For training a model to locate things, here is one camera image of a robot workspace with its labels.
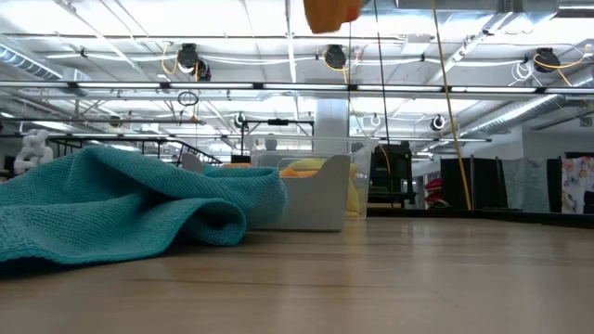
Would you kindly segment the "large yellow microfiber towel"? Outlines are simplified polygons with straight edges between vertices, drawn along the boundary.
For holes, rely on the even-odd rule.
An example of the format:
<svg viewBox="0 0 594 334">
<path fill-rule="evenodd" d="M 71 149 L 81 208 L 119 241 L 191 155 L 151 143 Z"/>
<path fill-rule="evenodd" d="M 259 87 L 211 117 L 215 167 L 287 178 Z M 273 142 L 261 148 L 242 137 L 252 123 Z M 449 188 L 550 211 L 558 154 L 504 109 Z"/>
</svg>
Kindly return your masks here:
<svg viewBox="0 0 594 334">
<path fill-rule="evenodd" d="M 325 162 L 326 160 L 323 159 L 298 160 L 296 162 L 291 162 L 289 166 L 284 169 L 289 168 L 293 170 L 316 170 L 316 172 L 318 172 Z"/>
</svg>

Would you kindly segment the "grey plastic bin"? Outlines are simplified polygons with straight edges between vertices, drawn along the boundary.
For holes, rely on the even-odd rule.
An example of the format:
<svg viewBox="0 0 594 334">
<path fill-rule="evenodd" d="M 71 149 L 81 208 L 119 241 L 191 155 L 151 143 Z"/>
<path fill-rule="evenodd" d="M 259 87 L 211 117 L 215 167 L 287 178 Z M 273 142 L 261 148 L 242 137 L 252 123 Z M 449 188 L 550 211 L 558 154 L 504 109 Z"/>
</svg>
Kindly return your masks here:
<svg viewBox="0 0 594 334">
<path fill-rule="evenodd" d="M 326 160 L 321 169 L 307 178 L 281 178 L 288 190 L 286 208 L 278 219 L 256 223 L 258 229 L 286 231 L 339 232 L 346 217 L 350 160 L 345 155 L 258 152 L 252 156 L 257 167 L 278 171 L 291 162 L 305 159 Z"/>
</svg>

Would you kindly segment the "small yellow microfiber towel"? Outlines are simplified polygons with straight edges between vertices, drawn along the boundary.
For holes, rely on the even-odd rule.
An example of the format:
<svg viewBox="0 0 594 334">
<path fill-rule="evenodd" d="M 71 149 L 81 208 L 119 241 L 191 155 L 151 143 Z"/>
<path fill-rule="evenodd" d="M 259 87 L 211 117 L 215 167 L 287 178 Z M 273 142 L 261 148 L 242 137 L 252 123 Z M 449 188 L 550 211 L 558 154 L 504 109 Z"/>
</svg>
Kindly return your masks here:
<svg viewBox="0 0 594 334">
<path fill-rule="evenodd" d="M 360 213 L 359 197 L 356 188 L 352 181 L 348 184 L 347 189 L 347 203 L 346 203 L 346 217 L 357 218 Z"/>
</svg>

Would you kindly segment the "blue microfiber towel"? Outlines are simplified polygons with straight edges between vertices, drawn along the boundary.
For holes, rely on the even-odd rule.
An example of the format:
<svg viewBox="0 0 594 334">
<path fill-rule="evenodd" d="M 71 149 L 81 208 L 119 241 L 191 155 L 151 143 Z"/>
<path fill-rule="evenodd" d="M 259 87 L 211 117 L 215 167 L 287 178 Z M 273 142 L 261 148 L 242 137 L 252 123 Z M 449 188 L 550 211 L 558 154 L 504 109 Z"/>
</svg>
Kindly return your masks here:
<svg viewBox="0 0 594 334">
<path fill-rule="evenodd" d="M 191 172 L 138 153 L 87 147 L 0 184 L 0 263 L 115 263 L 176 237 L 235 246 L 279 220 L 288 190 L 272 168 Z"/>
</svg>

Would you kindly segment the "clear plastic bin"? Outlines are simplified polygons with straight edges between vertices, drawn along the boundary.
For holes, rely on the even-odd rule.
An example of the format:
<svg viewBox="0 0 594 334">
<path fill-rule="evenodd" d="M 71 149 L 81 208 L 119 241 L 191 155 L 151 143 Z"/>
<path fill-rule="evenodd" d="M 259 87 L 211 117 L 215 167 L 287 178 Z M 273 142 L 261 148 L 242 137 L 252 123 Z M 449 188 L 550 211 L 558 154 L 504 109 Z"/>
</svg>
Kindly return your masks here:
<svg viewBox="0 0 594 334">
<path fill-rule="evenodd" d="M 359 138 L 314 138 L 312 136 L 253 135 L 250 148 L 252 156 L 258 152 L 302 153 L 311 155 L 345 155 L 350 160 L 350 181 L 353 182 L 359 197 L 360 213 L 357 218 L 364 219 L 367 214 L 368 186 L 371 155 L 378 141 Z"/>
</svg>

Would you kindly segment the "black equipment cabinet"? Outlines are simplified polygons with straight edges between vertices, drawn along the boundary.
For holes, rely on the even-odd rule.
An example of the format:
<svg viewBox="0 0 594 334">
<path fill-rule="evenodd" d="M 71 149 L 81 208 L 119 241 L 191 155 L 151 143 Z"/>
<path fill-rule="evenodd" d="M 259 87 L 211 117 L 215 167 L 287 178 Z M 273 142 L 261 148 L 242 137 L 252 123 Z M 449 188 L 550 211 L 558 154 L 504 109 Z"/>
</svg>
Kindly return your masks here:
<svg viewBox="0 0 594 334">
<path fill-rule="evenodd" d="M 371 156 L 368 203 L 403 208 L 407 202 L 416 203 L 409 143 L 378 145 Z"/>
</svg>

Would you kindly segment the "long ceiling light strip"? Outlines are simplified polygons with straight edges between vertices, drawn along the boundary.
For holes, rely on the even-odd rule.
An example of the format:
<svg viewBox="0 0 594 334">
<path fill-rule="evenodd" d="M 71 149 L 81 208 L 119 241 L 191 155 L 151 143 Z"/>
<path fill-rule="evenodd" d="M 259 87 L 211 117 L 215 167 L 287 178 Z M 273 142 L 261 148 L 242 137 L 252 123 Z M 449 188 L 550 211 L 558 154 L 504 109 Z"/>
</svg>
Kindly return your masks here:
<svg viewBox="0 0 594 334">
<path fill-rule="evenodd" d="M 36 89 L 132 89 L 132 90 L 280 90 L 306 92 L 358 93 L 451 93 L 511 95 L 594 95 L 594 87 L 513 87 L 513 86 L 442 86 L 385 85 L 346 83 L 141 83 L 141 82 L 32 82 L 0 81 L 0 88 Z"/>
</svg>

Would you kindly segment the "red object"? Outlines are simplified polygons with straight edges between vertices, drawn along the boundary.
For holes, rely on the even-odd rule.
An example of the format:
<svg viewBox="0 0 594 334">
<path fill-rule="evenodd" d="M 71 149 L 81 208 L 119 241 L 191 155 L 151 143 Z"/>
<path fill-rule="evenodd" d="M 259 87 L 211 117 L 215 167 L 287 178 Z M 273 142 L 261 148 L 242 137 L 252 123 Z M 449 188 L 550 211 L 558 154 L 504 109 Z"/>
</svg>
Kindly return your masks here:
<svg viewBox="0 0 594 334">
<path fill-rule="evenodd" d="M 435 202 L 442 200 L 442 179 L 436 178 L 424 186 L 427 196 L 425 197 L 428 205 L 433 205 Z"/>
</svg>

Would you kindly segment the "black divider panel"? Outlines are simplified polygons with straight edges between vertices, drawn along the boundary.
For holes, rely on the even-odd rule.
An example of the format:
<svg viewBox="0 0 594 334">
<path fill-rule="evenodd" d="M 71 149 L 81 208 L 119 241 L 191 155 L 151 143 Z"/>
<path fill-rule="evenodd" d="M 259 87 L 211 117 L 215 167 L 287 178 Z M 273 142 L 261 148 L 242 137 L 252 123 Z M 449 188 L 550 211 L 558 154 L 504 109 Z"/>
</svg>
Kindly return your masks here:
<svg viewBox="0 0 594 334">
<path fill-rule="evenodd" d="M 507 195 L 499 160 L 463 158 L 440 160 L 443 200 L 452 208 L 504 209 Z"/>
</svg>

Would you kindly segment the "grey hanging cloth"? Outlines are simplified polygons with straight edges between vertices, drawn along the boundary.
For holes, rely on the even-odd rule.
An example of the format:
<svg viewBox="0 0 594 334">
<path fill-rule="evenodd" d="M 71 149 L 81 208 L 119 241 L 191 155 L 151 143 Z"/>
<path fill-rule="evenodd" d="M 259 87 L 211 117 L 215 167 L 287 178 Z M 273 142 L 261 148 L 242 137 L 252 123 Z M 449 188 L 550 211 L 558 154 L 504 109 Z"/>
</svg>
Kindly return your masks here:
<svg viewBox="0 0 594 334">
<path fill-rule="evenodd" d="M 508 208 L 522 212 L 549 212 L 547 161 L 502 161 Z"/>
</svg>

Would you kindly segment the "white robot figure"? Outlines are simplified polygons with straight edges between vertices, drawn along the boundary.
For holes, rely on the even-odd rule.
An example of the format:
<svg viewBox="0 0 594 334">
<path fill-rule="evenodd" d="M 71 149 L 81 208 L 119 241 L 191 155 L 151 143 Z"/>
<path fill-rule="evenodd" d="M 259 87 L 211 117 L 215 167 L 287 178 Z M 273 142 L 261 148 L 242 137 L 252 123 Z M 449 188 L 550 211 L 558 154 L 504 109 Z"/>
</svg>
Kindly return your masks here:
<svg viewBox="0 0 594 334">
<path fill-rule="evenodd" d="M 14 160 L 15 174 L 25 173 L 54 159 L 52 148 L 45 143 L 49 132 L 44 129 L 31 129 L 22 139 L 22 148 Z"/>
</svg>

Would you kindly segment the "floral hanging cloth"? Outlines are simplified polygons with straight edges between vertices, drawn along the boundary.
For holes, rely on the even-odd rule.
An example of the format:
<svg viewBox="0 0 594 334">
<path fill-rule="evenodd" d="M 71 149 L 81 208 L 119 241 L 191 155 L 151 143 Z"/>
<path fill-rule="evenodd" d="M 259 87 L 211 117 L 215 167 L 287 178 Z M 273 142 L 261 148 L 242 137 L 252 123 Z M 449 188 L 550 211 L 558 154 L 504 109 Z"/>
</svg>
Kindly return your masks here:
<svg viewBox="0 0 594 334">
<path fill-rule="evenodd" d="M 587 197 L 594 200 L 594 158 L 562 161 L 562 213 L 584 214 Z"/>
</svg>

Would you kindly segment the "black aluminium table frame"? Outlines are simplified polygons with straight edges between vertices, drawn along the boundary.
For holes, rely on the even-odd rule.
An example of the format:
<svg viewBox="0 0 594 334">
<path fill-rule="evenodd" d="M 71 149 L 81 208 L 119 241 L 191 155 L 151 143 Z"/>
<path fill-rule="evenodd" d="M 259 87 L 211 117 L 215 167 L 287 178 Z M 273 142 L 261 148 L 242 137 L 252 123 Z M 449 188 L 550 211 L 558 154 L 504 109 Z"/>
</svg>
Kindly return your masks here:
<svg viewBox="0 0 594 334">
<path fill-rule="evenodd" d="M 594 214 L 520 212 L 511 210 L 464 211 L 456 209 L 405 210 L 398 208 L 370 208 L 368 217 L 485 219 L 503 222 L 539 224 L 594 230 Z"/>
</svg>

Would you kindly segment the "silver air duct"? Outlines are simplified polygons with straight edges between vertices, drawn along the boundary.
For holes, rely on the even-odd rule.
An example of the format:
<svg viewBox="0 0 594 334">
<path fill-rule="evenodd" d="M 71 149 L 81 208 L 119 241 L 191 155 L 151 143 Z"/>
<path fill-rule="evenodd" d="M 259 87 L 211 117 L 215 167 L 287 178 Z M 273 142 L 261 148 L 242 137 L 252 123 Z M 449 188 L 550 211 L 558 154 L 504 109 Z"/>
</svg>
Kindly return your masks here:
<svg viewBox="0 0 594 334">
<path fill-rule="evenodd" d="M 594 90 L 594 66 L 569 76 L 573 89 Z M 545 94 L 535 98 L 512 102 L 482 119 L 468 124 L 458 134 L 462 138 L 494 133 L 548 114 L 568 105 L 567 94 Z"/>
</svg>

